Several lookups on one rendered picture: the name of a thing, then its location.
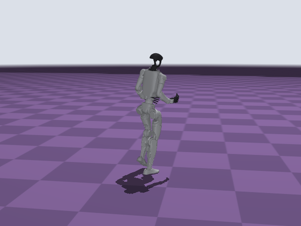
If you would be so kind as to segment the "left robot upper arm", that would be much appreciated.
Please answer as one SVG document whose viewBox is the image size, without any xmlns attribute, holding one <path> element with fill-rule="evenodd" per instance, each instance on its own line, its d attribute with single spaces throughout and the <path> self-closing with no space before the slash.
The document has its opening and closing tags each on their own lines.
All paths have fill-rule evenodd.
<svg viewBox="0 0 301 226">
<path fill-rule="evenodd" d="M 139 78 L 138 78 L 138 80 L 137 80 L 137 84 L 136 84 L 136 86 L 135 86 L 135 90 L 136 91 L 142 91 L 142 86 L 141 86 L 141 84 L 143 83 L 143 75 L 144 75 L 144 71 L 145 71 L 146 69 L 142 69 L 141 71 L 140 71 L 140 75 L 139 75 Z"/>
</svg>

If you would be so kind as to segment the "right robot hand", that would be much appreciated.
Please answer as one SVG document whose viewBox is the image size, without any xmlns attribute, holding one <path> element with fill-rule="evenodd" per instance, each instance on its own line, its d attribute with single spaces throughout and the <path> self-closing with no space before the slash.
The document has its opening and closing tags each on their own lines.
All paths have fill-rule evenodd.
<svg viewBox="0 0 301 226">
<path fill-rule="evenodd" d="M 179 95 L 176 94 L 176 96 L 174 98 L 170 98 L 170 99 L 174 99 L 174 103 L 177 103 L 179 100 Z"/>
</svg>

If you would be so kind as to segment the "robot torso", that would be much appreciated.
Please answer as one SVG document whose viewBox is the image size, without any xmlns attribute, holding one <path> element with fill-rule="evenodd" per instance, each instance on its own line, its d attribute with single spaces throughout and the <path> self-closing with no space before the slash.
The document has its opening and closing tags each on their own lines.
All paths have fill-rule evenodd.
<svg viewBox="0 0 301 226">
<path fill-rule="evenodd" d="M 150 67 L 149 67 L 150 68 Z M 146 69 L 143 75 L 143 95 L 148 96 L 145 102 L 142 102 L 141 112 L 150 114 L 150 109 L 155 108 L 153 104 L 153 98 L 156 97 L 157 86 L 158 86 L 158 73 L 162 73 L 156 69 L 156 71 L 150 71 Z"/>
</svg>

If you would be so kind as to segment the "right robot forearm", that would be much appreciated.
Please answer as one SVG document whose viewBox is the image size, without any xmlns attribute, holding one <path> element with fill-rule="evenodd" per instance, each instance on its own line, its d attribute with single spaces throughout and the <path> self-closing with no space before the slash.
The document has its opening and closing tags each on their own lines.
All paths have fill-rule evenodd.
<svg viewBox="0 0 301 226">
<path fill-rule="evenodd" d="M 164 102 L 167 103 L 167 104 L 169 104 L 169 103 L 172 104 L 172 103 L 174 102 L 174 99 L 169 99 L 169 98 L 167 98 L 167 97 L 164 95 L 163 92 L 160 92 L 159 96 L 160 96 L 160 100 L 161 100 L 161 101 L 164 101 Z"/>
</svg>

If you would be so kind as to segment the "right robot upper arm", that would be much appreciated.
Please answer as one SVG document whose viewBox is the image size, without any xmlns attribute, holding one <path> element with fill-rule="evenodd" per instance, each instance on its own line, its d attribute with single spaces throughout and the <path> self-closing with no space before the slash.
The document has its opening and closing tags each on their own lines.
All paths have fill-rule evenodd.
<svg viewBox="0 0 301 226">
<path fill-rule="evenodd" d="M 166 81 L 166 76 L 162 73 L 158 73 L 158 86 L 157 86 L 156 97 L 160 97 L 159 94 L 160 92 L 162 92 L 165 81 Z"/>
</svg>

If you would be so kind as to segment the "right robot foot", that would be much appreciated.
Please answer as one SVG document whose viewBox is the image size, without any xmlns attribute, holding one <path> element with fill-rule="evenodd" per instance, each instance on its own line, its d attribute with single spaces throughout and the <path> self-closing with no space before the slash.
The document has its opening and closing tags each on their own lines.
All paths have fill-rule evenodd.
<svg viewBox="0 0 301 226">
<path fill-rule="evenodd" d="M 145 169 L 144 171 L 143 171 L 143 174 L 145 174 L 145 175 L 148 175 L 148 174 L 153 174 L 153 173 L 158 173 L 159 172 L 159 170 L 158 169 L 151 169 L 151 170 L 148 170 L 148 168 L 147 169 Z"/>
</svg>

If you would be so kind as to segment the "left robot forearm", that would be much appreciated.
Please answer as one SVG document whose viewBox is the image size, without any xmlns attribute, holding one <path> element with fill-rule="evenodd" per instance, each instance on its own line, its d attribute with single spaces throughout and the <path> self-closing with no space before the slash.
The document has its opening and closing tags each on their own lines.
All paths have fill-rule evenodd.
<svg viewBox="0 0 301 226">
<path fill-rule="evenodd" d="M 136 91 L 136 93 L 140 96 L 141 99 L 147 99 L 148 96 L 143 95 L 143 91 Z"/>
</svg>

